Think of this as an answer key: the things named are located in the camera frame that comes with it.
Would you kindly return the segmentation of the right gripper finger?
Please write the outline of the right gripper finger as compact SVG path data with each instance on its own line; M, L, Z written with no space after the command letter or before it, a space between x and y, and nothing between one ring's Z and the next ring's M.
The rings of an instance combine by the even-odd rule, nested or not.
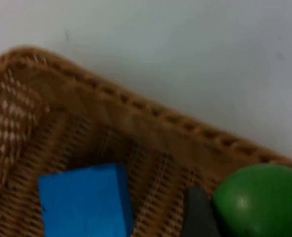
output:
M182 237L219 237L208 194L200 187L189 187L183 194Z

